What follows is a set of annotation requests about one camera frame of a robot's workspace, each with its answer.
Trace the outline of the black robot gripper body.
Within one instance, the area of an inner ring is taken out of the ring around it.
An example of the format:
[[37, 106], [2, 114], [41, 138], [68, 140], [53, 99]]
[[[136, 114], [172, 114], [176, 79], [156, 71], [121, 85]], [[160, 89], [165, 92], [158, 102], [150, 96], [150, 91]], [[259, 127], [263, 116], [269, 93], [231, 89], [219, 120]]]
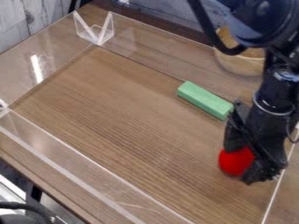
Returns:
[[244, 128], [244, 139], [255, 158], [285, 157], [284, 141], [291, 138], [297, 123], [297, 111], [291, 107], [287, 111], [265, 111], [256, 104], [248, 106], [235, 101], [228, 114]]

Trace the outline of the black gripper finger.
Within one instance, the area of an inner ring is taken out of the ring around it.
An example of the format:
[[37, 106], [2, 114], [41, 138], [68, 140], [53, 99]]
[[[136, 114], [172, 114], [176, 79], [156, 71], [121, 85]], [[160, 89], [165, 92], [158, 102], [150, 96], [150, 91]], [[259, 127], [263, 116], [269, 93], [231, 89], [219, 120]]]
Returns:
[[244, 139], [243, 125], [232, 117], [229, 117], [224, 130], [224, 151], [227, 153], [232, 153], [235, 151], [239, 151], [245, 146], [247, 141]]
[[248, 186], [276, 179], [285, 168], [285, 157], [245, 157], [240, 160], [240, 181]]

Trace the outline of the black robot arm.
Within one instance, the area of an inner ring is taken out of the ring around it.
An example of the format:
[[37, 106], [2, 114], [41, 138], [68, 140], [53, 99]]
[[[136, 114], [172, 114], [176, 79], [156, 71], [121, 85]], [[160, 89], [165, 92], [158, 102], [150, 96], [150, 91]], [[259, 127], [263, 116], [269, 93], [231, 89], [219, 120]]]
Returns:
[[280, 176], [288, 166], [284, 142], [299, 123], [299, 0], [213, 0], [221, 6], [231, 35], [227, 47], [217, 36], [201, 0], [186, 0], [216, 49], [229, 56], [248, 48], [265, 52], [263, 80], [252, 104], [233, 102], [224, 132], [224, 151], [247, 148], [253, 161], [240, 174], [245, 184]]

